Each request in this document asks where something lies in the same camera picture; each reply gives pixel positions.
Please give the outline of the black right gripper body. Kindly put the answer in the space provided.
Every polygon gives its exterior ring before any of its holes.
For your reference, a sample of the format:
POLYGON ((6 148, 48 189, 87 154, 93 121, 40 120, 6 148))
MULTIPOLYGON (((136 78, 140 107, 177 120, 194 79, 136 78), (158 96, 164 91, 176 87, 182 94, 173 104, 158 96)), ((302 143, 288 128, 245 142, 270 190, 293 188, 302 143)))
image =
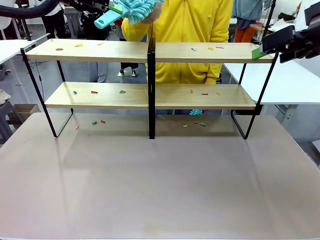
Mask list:
POLYGON ((290 50, 301 50, 300 58, 311 59, 320 55, 320 7, 300 9, 294 23, 294 41, 290 50))

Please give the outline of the person's right hand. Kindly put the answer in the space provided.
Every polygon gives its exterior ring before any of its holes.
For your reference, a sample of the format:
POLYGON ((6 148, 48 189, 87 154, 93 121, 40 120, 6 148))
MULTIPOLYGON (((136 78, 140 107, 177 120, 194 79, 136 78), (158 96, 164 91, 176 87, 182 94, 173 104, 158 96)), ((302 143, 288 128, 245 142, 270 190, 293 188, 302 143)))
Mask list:
POLYGON ((162 4, 158 2, 154 8, 153 11, 144 19, 141 21, 142 24, 152 24, 155 22, 162 13, 162 4))

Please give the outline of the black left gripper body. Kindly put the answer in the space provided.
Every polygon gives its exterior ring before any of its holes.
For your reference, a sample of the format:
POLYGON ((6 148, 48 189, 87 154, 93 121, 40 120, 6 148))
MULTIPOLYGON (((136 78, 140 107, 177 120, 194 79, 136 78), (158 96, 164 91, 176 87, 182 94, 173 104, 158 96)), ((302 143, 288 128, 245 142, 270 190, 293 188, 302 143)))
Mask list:
POLYGON ((67 0, 66 4, 79 12, 107 12, 109 0, 67 0))

